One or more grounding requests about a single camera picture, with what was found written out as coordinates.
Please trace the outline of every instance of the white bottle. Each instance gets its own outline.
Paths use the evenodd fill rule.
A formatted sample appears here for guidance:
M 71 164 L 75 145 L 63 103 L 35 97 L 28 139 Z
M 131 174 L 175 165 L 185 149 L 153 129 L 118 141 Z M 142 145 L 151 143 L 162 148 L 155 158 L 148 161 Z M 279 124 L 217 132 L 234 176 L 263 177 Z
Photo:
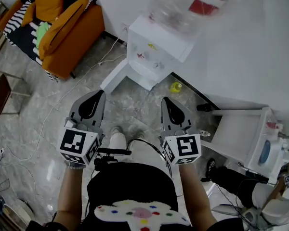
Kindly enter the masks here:
M 205 130 L 200 130 L 199 134 L 202 137 L 210 137 L 211 136 L 211 134 L 208 131 L 205 131 Z

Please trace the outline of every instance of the sofa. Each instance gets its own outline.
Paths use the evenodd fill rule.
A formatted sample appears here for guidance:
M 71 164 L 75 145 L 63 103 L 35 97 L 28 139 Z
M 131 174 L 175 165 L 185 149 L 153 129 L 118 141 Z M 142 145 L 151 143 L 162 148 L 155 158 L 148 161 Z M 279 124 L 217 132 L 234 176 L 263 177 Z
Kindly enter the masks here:
M 56 20 L 60 21 L 63 14 L 78 1 L 80 0 L 63 0 L 64 12 Z M 57 21 L 48 22 L 49 30 L 46 34 L 48 38 L 49 35 L 52 38 L 45 43 L 45 34 L 39 47 L 36 46 L 37 28 L 44 21 L 34 16 L 30 23 L 22 25 L 24 16 L 28 13 L 26 10 L 35 0 L 17 0 L 1 19 L 0 30 L 13 46 L 19 47 L 48 73 L 59 78 L 68 78 L 86 50 L 105 29 L 102 8 L 96 4 L 97 0 L 85 1 L 88 3 L 83 7 L 83 11 L 78 13 L 77 18 L 73 18 L 77 13 L 72 13 L 70 18 L 63 22 L 63 26 L 52 30 Z

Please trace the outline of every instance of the bottle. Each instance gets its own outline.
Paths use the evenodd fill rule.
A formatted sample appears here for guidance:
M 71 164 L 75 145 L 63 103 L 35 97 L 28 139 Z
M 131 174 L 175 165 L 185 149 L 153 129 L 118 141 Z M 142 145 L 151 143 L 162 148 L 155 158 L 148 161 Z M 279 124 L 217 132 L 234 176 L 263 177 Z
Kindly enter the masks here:
M 179 82 L 174 82 L 170 86 L 170 92 L 172 92 L 172 93 L 179 93 L 181 91 L 181 89 L 182 89 L 182 84 Z
M 208 131 L 205 131 L 205 130 L 200 130 L 199 134 L 202 137 L 210 137 L 211 136 L 211 134 Z

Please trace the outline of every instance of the gray floor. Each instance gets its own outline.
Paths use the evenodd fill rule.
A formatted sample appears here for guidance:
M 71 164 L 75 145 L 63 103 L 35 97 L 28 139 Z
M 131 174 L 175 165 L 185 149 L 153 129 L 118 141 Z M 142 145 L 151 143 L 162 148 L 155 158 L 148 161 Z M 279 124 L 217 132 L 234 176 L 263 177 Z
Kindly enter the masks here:
M 63 159 L 55 150 L 59 127 L 63 126 L 72 103 L 82 95 L 99 89 L 104 78 L 122 60 L 120 58 L 96 66 L 83 78 L 113 43 L 110 38 L 98 40 L 75 69 L 76 79 L 61 80 L 59 83 L 51 82 L 40 65 L 30 60 L 17 47 L 12 47 L 9 42 L 5 43 L 0 52 L 0 70 L 25 79 L 23 82 L 9 78 L 12 88 L 32 94 L 30 98 L 23 99 L 13 95 L 9 99 L 5 112 L 18 112 L 20 109 L 20 116 L 0 117 L 0 149 L 6 147 L 4 158 L 0 162 L 0 182 L 9 178 L 11 186 L 0 194 L 10 205 L 15 198 L 27 201 L 36 214 L 36 220 L 40 223 L 49 221 L 56 210 L 65 169 Z M 125 52 L 126 47 L 117 43 L 106 59 L 115 59 Z M 123 127 L 127 139 L 133 136 L 137 128 L 140 128 L 145 132 L 148 141 L 159 146 L 158 136 L 162 129 L 160 102 L 164 96 L 179 100 L 192 112 L 196 126 L 213 134 L 218 121 L 210 113 L 196 111 L 196 106 L 204 103 L 200 97 L 184 85 L 178 94 L 169 92 L 170 84 L 175 80 L 174 77 L 168 76 L 151 91 L 147 91 L 133 81 L 124 79 L 111 95 L 107 95 L 105 116 L 102 121 L 106 137 L 102 146 L 108 146 L 109 131 L 114 125 Z M 9 149 L 18 158 L 24 160 L 21 161 L 13 156 Z M 212 156 L 218 159 L 219 164 L 224 163 L 224 158 L 215 152 L 210 149 L 203 150 L 203 156 L 196 162 L 200 176 L 204 175 L 206 162 Z M 93 169 L 92 163 L 84 170 L 83 208 L 88 200 L 86 186 Z M 7 183 L 1 185 L 0 190 L 7 187 Z M 177 194 L 181 195 L 182 187 L 177 170 L 174 171 L 174 183 Z M 184 199 L 178 198 L 178 201 L 181 209 L 184 209 Z

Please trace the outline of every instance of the green cloth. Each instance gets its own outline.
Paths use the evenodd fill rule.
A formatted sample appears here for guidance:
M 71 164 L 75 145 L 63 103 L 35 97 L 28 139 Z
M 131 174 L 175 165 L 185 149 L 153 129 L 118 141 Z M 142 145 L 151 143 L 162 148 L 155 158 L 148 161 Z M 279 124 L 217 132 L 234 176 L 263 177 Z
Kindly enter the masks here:
M 48 23 L 43 22 L 37 29 L 37 49 L 39 48 L 39 43 L 42 39 L 42 37 L 45 35 L 45 33 L 48 30 Z

